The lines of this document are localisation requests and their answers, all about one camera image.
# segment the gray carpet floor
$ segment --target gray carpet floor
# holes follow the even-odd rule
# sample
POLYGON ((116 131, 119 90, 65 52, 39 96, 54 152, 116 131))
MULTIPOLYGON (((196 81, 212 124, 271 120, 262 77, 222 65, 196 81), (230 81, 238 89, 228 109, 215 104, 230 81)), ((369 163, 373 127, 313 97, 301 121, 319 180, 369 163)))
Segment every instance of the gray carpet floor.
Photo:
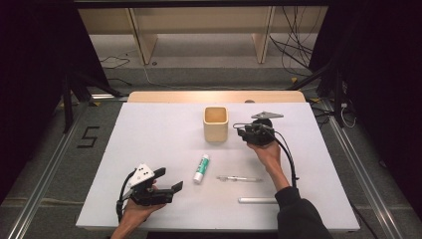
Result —
MULTIPOLYGON (((292 84, 292 74, 282 69, 271 68, 159 69, 148 67, 146 71, 148 77, 143 69, 114 69, 105 70, 105 73, 110 79, 121 79, 130 83, 128 85, 119 80, 110 80, 113 88, 124 93, 156 90, 281 90, 292 84)), ((303 88, 307 98, 316 96, 316 85, 317 82, 303 88)), ((92 89, 92 92, 94 94, 103 93, 97 89, 92 89)), ((77 228, 75 224, 102 160, 121 106, 122 102, 119 101, 101 101, 97 105, 91 104, 84 112, 25 238, 106 238, 111 234, 111 231, 87 231, 77 228), (93 147, 80 148, 79 145, 91 143, 82 139, 88 126, 98 127, 90 130, 90 135, 94 135, 98 139, 93 147)), ((322 105, 315 104, 314 107, 321 108, 322 105)), ((75 106, 76 113, 78 110, 79 106, 75 106)), ((26 199, 31 196, 63 135, 63 128, 64 110, 58 106, 34 158, 27 163, 7 199, 0 207, 0 238, 7 237, 26 199)), ((329 123, 325 123, 321 125, 320 131, 350 201, 361 212, 378 237, 386 238, 332 127, 329 123)), ((421 221, 401 194, 388 169, 379 165, 380 158, 364 127, 357 122, 355 127, 347 128, 346 132, 405 238, 422 238, 421 221)), ((334 238, 373 238, 364 224, 356 232, 332 233, 332 235, 334 238)), ((131 238, 146 238, 146 236, 147 232, 138 230, 131 238)))

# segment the pen holder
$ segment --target pen holder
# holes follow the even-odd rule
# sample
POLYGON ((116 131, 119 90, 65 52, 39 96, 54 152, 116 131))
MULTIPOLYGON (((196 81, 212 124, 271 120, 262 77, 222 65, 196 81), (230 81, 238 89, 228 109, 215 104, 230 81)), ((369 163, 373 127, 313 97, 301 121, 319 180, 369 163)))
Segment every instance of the pen holder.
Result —
POLYGON ((204 136, 209 142, 227 139, 229 113, 224 107, 207 107, 204 111, 204 136))

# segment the glue stick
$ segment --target glue stick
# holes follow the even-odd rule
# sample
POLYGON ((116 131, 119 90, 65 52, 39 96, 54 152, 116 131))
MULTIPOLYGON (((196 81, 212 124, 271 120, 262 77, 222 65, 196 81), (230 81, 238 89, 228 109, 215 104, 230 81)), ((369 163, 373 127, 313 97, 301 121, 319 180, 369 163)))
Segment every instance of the glue stick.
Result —
POLYGON ((193 181, 195 183, 201 183, 202 177, 207 170, 208 163, 210 161, 210 156, 208 154, 202 155, 201 162, 199 163, 198 169, 196 169, 195 176, 193 176, 193 181))

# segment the black sleeve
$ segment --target black sleeve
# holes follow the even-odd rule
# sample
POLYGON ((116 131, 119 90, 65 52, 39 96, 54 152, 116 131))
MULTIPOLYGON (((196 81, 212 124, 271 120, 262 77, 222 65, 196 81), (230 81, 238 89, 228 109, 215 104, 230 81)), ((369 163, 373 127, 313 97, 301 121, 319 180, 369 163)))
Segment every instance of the black sleeve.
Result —
POLYGON ((276 193, 280 206, 277 217, 279 238, 332 238, 320 219, 317 209, 306 199, 302 199, 299 190, 287 187, 276 193))

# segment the white tabletop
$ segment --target white tabletop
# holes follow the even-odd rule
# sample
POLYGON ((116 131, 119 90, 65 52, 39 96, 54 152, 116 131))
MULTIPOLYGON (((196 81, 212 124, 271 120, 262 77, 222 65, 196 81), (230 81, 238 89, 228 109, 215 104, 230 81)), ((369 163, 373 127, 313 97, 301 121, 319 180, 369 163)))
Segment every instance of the white tabletop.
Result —
MULTIPOLYGON (((283 114, 272 119, 286 139, 300 178, 298 188, 311 201, 330 231, 354 231, 359 225, 322 139, 309 104, 140 104, 121 108, 102 163, 87 196, 77 226, 87 229, 117 226, 115 202, 127 175, 146 163, 152 170, 166 167, 158 188, 183 180, 173 202, 154 212, 141 228, 150 231, 275 231, 277 204, 240 204, 239 197, 274 197, 271 178, 255 152, 237 136, 235 122, 252 122, 260 112, 283 114), (210 143, 203 135, 205 107, 223 106, 229 112, 225 142, 210 143), (193 175, 202 154, 210 164, 197 185, 193 175), (218 175, 263 178, 263 182, 222 182, 218 175)), ((288 179, 290 166, 282 152, 288 179)))

